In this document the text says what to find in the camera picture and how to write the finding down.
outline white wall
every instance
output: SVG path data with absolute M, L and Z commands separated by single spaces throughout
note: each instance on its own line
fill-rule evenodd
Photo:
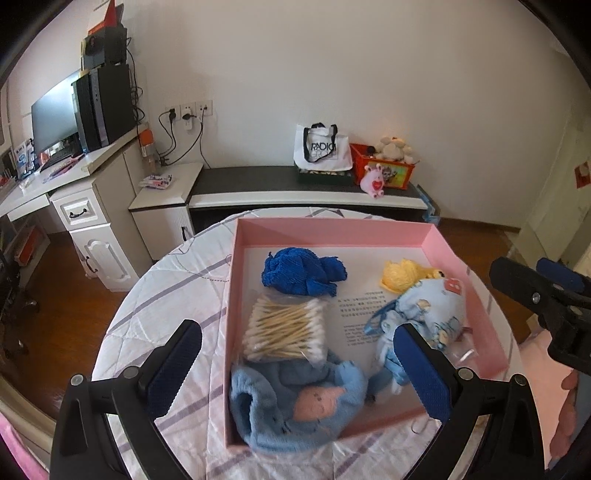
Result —
M 79 65 L 97 3 L 74 0 L 31 44 L 9 79 L 13 118 Z M 201 99 L 214 167 L 290 164 L 298 122 L 402 136 L 445 215 L 506 225 L 525 221 L 581 82 L 518 0 L 126 0 L 124 24 L 161 148 L 158 114 Z M 30 116 L 12 134 L 30 135 Z M 179 124 L 179 152 L 195 134 Z

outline light blue baby clothing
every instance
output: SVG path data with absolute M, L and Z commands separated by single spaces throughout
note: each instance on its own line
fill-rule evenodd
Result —
M 421 280 L 379 309 L 365 325 L 366 335 L 381 335 L 376 357 L 383 365 L 370 377 L 368 395 L 375 395 L 392 379 L 400 386 L 409 383 L 392 347 L 397 327 L 412 324 L 432 348 L 445 352 L 461 334 L 465 318 L 463 285 L 455 278 Z
M 230 411 L 252 449 L 299 452 L 335 440 L 363 406 L 367 384 L 331 352 L 321 368 L 304 359 L 246 362 L 232 367 Z

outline blue knitted fabric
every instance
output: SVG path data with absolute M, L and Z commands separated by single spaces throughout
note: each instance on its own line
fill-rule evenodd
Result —
M 318 258 L 307 248 L 289 247 L 265 260 L 262 284 L 288 295 L 336 296 L 332 282 L 347 280 L 345 266 L 337 257 Z

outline drawer handle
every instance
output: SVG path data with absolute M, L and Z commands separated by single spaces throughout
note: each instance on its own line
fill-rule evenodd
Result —
M 87 212 L 88 212 L 88 210 L 86 210 L 86 209 L 82 210 L 80 213 L 70 212 L 70 218 L 78 218 L 78 217 L 81 217 L 82 215 L 84 215 Z

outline bottle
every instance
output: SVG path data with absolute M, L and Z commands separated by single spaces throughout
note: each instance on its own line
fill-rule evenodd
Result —
M 139 134 L 139 144 L 142 147 L 146 176 L 158 174 L 160 172 L 160 157 L 156 151 L 154 135 L 149 128 Z

